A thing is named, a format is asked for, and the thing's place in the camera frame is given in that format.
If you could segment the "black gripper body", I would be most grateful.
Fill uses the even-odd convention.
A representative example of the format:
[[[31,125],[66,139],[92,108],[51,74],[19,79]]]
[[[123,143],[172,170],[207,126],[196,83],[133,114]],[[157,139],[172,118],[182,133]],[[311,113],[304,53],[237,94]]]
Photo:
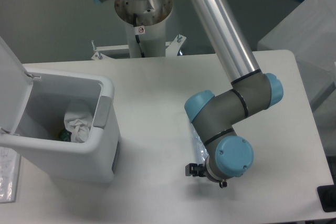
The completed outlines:
[[[206,167],[203,164],[199,164],[195,167],[197,177],[206,177]]]

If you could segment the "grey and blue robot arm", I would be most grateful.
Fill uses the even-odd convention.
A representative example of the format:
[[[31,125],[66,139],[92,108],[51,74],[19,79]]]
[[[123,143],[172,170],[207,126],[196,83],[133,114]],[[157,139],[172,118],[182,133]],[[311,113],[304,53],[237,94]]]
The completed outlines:
[[[126,27],[130,57],[167,55],[164,23],[172,13],[172,0],[111,1]],[[252,146],[237,135],[234,125],[280,102],[284,91],[274,74],[262,72],[226,0],[191,3],[223,68],[227,89],[221,94],[201,91],[185,102],[188,120],[207,151],[203,162],[186,165],[185,174],[226,187],[254,160]]]

